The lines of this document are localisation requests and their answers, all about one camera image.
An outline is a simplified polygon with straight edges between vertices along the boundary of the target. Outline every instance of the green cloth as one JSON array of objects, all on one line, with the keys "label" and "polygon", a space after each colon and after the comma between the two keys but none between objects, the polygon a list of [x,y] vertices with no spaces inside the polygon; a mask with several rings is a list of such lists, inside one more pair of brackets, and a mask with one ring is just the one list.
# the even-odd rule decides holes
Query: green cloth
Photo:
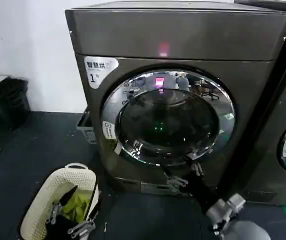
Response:
[{"label": "green cloth", "polygon": [[77,189],[67,204],[63,206],[62,216],[78,223],[84,221],[91,196],[92,191]]}]

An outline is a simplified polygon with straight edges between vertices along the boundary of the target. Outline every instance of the washing machine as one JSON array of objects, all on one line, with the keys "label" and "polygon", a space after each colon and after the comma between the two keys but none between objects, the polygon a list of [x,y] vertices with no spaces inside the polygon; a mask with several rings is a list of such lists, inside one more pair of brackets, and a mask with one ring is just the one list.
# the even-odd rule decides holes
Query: washing machine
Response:
[{"label": "washing machine", "polygon": [[126,190],[169,194],[199,160],[216,186],[286,38],[286,12],[120,1],[66,11],[101,161]]},{"label": "washing machine", "polygon": [[[238,2],[286,11],[286,1]],[[248,201],[286,205],[286,41],[245,132],[232,157],[234,162],[244,159],[245,164],[241,170],[226,171],[221,184],[228,186],[229,179],[229,191],[241,192]]]}]

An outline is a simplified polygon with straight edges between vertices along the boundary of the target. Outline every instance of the laundry basket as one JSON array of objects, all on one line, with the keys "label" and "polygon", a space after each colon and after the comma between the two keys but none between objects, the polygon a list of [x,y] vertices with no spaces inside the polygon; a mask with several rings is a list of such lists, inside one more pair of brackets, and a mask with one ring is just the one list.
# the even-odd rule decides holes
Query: laundry basket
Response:
[{"label": "laundry basket", "polygon": [[75,185],[81,190],[93,191],[86,217],[88,220],[99,197],[96,175],[81,163],[70,163],[65,168],[53,172],[37,193],[20,227],[20,235],[24,240],[43,240],[45,238],[45,221],[49,208],[53,202],[59,201]]}]

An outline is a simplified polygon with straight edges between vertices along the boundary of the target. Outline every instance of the sticker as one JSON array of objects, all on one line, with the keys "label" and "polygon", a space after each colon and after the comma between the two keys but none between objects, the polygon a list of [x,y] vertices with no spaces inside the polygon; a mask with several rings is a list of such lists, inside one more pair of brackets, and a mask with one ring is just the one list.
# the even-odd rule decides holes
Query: sticker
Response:
[{"label": "sticker", "polygon": [[106,139],[116,139],[114,124],[103,121],[102,130]]},{"label": "sticker", "polygon": [[116,148],[114,149],[114,152],[119,155],[121,153],[122,150],[122,145],[118,142],[116,145]]},{"label": "sticker", "polygon": [[102,81],[118,67],[118,60],[113,57],[86,56],[84,58],[88,83],[97,89]]}]

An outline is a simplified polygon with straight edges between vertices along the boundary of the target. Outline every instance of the gray washing machine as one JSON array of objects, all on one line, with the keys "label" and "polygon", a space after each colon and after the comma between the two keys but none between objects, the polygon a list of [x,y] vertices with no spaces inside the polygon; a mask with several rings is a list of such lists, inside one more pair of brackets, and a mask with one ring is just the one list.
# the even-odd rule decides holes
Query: gray washing machine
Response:
[{"label": "gray washing machine", "polygon": [[286,38],[286,12],[194,1],[66,11],[101,161],[120,186],[167,194],[161,166],[202,162],[216,186]]},{"label": "gray washing machine", "polygon": [[[286,11],[286,1],[238,2]],[[249,201],[286,205],[286,41],[271,76],[247,130],[256,133],[246,135],[233,157],[233,161],[247,161],[240,171],[228,169],[222,185],[228,186],[229,179],[229,183],[234,182],[230,192],[241,191]],[[232,172],[239,172],[236,179],[230,178]]]}]

